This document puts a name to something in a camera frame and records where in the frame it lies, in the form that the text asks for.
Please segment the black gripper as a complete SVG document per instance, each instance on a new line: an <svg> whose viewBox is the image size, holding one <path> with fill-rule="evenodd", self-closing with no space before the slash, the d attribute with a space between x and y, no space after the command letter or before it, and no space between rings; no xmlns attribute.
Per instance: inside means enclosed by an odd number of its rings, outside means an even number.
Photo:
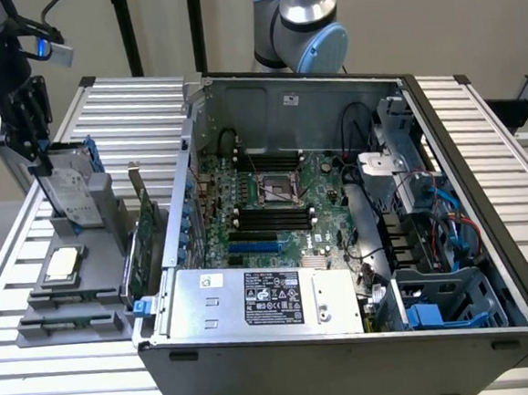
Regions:
<svg viewBox="0 0 528 395"><path fill-rule="evenodd" d="M0 109L0 155L31 172L51 172L48 158L52 112L45 79L31 77Z"/></svg>

